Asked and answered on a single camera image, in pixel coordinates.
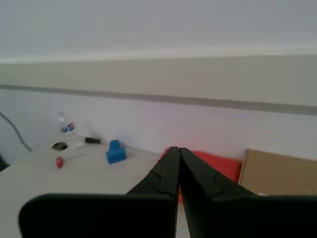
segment cardboard box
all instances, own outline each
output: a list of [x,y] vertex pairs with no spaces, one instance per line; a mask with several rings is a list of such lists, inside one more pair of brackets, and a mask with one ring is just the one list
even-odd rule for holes
[[317,161],[248,150],[239,184],[255,194],[316,195]]

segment plastic bottle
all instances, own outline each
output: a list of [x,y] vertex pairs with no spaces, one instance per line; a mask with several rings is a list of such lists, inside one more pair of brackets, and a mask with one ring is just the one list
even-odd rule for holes
[[71,133],[75,129],[72,120],[66,117],[63,112],[57,115],[57,127],[62,133]]

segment bottle label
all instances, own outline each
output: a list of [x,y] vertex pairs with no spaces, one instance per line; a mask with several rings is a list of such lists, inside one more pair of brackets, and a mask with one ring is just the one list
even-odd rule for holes
[[61,132],[63,133],[69,133],[71,132],[73,129],[75,129],[75,125],[73,122],[71,122],[69,125],[64,126],[62,129],[60,129]]

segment white wall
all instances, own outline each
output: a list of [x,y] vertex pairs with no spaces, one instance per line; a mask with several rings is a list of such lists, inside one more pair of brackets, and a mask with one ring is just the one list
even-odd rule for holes
[[[176,145],[231,158],[246,148],[317,158],[316,116],[9,89],[0,89],[0,109],[35,149],[57,133],[51,115],[64,111],[80,134],[156,153]],[[2,119],[0,133],[5,159],[27,154]]]
[[2,0],[0,60],[316,45],[315,0]]

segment white object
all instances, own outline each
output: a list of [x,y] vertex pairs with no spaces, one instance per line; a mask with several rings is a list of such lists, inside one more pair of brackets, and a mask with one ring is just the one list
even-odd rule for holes
[[70,118],[68,118],[63,112],[57,114],[56,125],[60,132],[71,133],[75,129],[75,125]]
[[33,152],[0,173],[0,237],[21,237],[19,211],[36,196],[45,193],[125,194],[159,159],[158,154],[126,148],[128,158],[109,165],[108,145],[87,144],[77,148],[83,156],[58,169],[55,161],[59,152],[50,146]]

